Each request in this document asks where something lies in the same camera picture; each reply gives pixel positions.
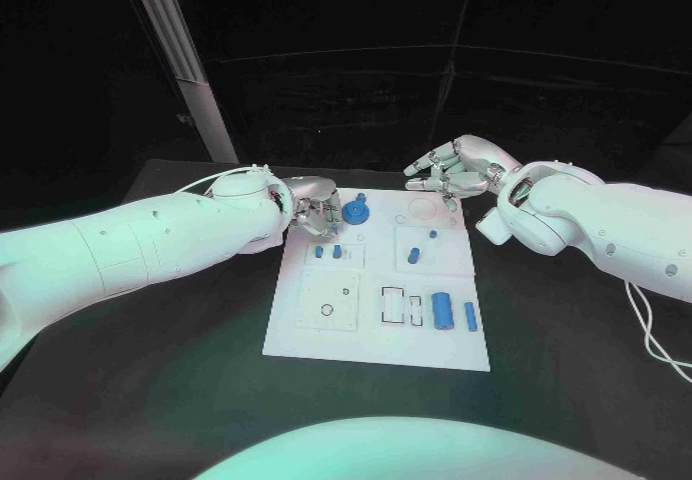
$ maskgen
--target cable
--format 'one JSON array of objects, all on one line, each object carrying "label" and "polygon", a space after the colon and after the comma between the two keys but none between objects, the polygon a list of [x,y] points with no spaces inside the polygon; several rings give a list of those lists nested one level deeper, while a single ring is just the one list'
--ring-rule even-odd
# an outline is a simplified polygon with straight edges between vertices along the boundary
[{"label": "cable", "polygon": [[231,175],[232,173],[248,172],[250,170],[257,170],[257,165],[253,165],[251,167],[235,168],[234,170],[227,170],[225,172],[215,173],[214,175],[209,175],[208,177],[199,179],[196,182],[192,182],[188,186],[185,186],[183,188],[176,190],[176,193],[178,192],[185,192],[185,190],[192,188],[195,185],[199,185],[202,182],[206,182],[208,180],[212,180],[212,178],[222,177],[224,175]]},{"label": "cable", "polygon": [[[691,363],[687,363],[687,362],[679,362],[676,360],[674,360],[671,358],[671,355],[668,354],[666,350],[663,349],[663,347],[661,346],[656,338],[653,337],[652,335],[652,326],[653,326],[653,312],[652,312],[652,306],[649,305],[649,300],[646,299],[645,297],[645,294],[642,293],[642,290],[639,289],[639,287],[632,284],[640,297],[642,297],[642,300],[645,301],[645,306],[646,306],[646,312],[648,312],[648,322],[645,323],[645,319],[642,317],[642,312],[639,311],[639,308],[638,308],[638,304],[635,303],[635,298],[632,297],[632,291],[630,291],[630,282],[626,280],[625,281],[625,290],[627,291],[627,298],[630,299],[630,303],[632,303],[632,308],[635,309],[635,313],[638,314],[638,318],[639,318],[639,323],[642,324],[642,328],[645,329],[645,346],[646,346],[646,350],[649,352],[649,354],[652,355],[653,358],[656,358],[658,360],[661,360],[662,362],[666,362],[668,364],[671,364],[671,366],[675,368],[675,371],[681,374],[681,377],[689,382],[692,383],[692,378],[688,377],[688,375],[685,374],[685,372],[682,371],[681,367],[685,367],[685,368],[692,368],[692,364]],[[663,357],[656,355],[656,353],[653,353],[652,351],[652,346],[651,346],[651,342],[653,342],[653,344],[656,345],[656,348],[659,349],[661,353],[663,354]]]}]

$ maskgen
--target shape sorting board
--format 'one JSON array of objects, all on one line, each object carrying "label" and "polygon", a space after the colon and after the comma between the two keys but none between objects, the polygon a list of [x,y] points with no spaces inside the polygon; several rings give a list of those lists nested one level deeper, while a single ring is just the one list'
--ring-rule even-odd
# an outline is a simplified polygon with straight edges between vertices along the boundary
[{"label": "shape sorting board", "polygon": [[[452,213],[436,193],[392,190],[341,188],[342,203],[359,192],[371,210],[362,225],[345,223],[335,239],[290,228],[263,353],[490,371],[462,209]],[[420,257],[410,264],[414,247]],[[401,305],[388,300],[403,322],[382,321],[387,287],[404,290]],[[437,292],[452,297],[452,330],[434,328]],[[475,332],[466,302],[475,305]]]}]

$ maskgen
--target blue object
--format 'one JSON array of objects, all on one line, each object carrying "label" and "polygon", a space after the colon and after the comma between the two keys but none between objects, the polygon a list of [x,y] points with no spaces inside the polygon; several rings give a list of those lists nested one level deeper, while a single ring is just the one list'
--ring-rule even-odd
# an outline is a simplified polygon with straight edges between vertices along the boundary
[{"label": "blue object", "polygon": [[408,255],[408,263],[411,263],[411,265],[418,262],[418,255],[421,254],[421,251],[418,250],[418,248],[413,248],[411,249],[411,254]]},{"label": "blue object", "polygon": [[469,324],[469,331],[475,332],[479,329],[479,326],[476,325],[476,313],[473,311],[473,303],[466,302],[465,308],[466,308],[466,323]]},{"label": "blue object", "polygon": [[349,202],[342,208],[342,218],[351,225],[361,225],[371,216],[371,210],[365,204],[365,193],[359,193],[356,200]]},{"label": "blue object", "polygon": [[449,293],[437,292],[433,294],[433,315],[436,317],[436,328],[439,330],[450,330],[454,328]]}]

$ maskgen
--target wire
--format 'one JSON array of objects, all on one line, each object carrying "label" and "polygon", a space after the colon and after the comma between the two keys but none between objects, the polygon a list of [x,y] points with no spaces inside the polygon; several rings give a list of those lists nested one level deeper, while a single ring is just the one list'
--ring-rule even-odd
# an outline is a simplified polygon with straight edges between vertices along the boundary
[{"label": "wire", "polygon": [[192,188],[195,185],[199,185],[202,182],[206,182],[208,180],[212,180],[212,178],[218,178],[218,177],[222,177],[224,175],[231,175],[232,173],[241,173],[241,172],[248,172],[250,170],[257,170],[257,165],[253,165],[251,167],[241,167],[241,168],[235,168],[234,170],[227,170],[225,172],[221,172],[221,173],[215,173],[214,175],[209,175],[208,177],[199,179],[196,182],[192,182],[188,186],[185,186],[183,188],[181,188],[179,190],[176,190],[176,193],[178,192],[185,192],[189,188]]},{"label": "wire", "polygon": [[[668,354],[666,350],[661,346],[661,343],[658,342],[656,338],[652,335],[652,327],[653,327],[653,312],[652,312],[652,306],[649,305],[649,300],[645,297],[645,294],[642,293],[642,290],[639,287],[632,284],[635,287],[635,290],[638,291],[642,300],[645,301],[645,306],[646,306],[646,313],[648,313],[648,322],[645,323],[645,319],[642,317],[642,312],[639,311],[638,304],[635,303],[635,298],[632,297],[632,291],[630,291],[630,282],[626,280],[625,281],[625,290],[627,291],[627,298],[630,299],[632,303],[632,308],[635,309],[635,313],[638,314],[639,318],[639,323],[642,324],[642,328],[645,329],[645,346],[649,354],[652,355],[653,358],[661,360],[662,362],[671,364],[671,366],[675,368],[675,371],[681,374],[682,378],[692,383],[692,378],[688,377],[685,372],[682,371],[681,367],[685,368],[692,368],[692,363],[687,362],[679,362],[671,358],[671,355]],[[661,353],[663,356],[659,356],[656,353],[652,351],[652,345],[653,343],[656,345],[656,348],[659,349]]]}]

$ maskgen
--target dark tabletop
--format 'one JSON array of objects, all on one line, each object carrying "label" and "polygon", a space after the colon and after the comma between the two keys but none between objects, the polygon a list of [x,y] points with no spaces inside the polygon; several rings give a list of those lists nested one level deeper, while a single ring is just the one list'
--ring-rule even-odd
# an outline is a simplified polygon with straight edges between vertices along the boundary
[{"label": "dark tabletop", "polygon": [[[150,160],[126,201],[228,165]],[[273,169],[339,187],[403,189],[398,173]],[[652,359],[623,281],[473,228],[490,373],[263,356],[283,247],[108,300],[46,328],[0,398],[0,478],[189,478],[310,424],[462,420],[564,445],[651,479],[692,460],[692,385]],[[649,294],[655,334],[692,355],[692,305]]]}]

